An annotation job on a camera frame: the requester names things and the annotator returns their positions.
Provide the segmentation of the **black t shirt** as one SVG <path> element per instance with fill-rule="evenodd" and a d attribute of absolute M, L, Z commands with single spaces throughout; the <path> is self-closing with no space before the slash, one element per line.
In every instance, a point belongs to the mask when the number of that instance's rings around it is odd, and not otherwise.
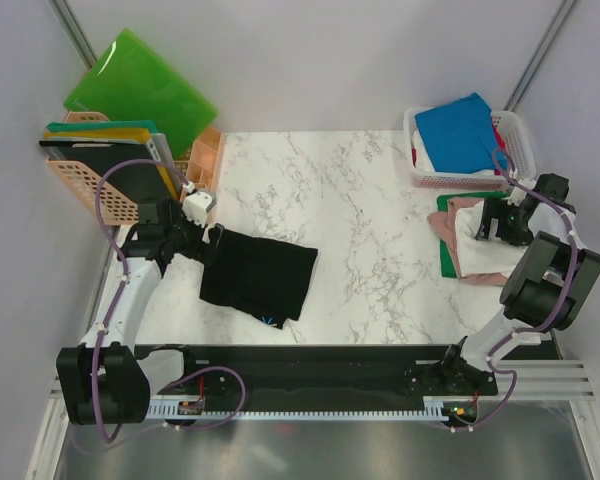
<path fill-rule="evenodd" d="M 252 237 L 216 225 L 209 231 L 199 298 L 277 329 L 300 318 L 318 257 L 316 248 Z"/>

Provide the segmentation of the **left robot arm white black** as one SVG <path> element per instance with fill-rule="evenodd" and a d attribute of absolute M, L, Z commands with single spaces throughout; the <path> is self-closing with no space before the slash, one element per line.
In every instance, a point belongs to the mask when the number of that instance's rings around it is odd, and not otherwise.
<path fill-rule="evenodd" d="M 216 252 L 218 235 L 207 237 L 208 216 L 216 204 L 201 189 L 182 202 L 156 200 L 138 208 L 138 221 L 116 251 L 116 286 L 79 344 L 63 348 L 56 369 L 74 425 L 142 422 L 150 400 L 167 385 L 188 393 L 199 382 L 199 369 L 181 352 L 163 350 L 135 356 L 136 337 L 146 307 L 175 256 L 198 262 Z"/>

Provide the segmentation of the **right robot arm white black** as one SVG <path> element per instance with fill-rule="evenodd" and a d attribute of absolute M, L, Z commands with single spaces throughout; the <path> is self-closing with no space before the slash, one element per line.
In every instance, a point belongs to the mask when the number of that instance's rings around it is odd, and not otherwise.
<path fill-rule="evenodd" d="M 448 348 L 438 368 L 447 392 L 463 392 L 474 371 L 488 372 L 521 343 L 568 328 L 600 275 L 600 254 L 586 248 L 567 203 L 569 180 L 543 174 L 532 188 L 520 181 L 508 198 L 483 201 L 472 231 L 482 245 L 522 247 L 501 291 L 501 310 L 478 332 Z"/>

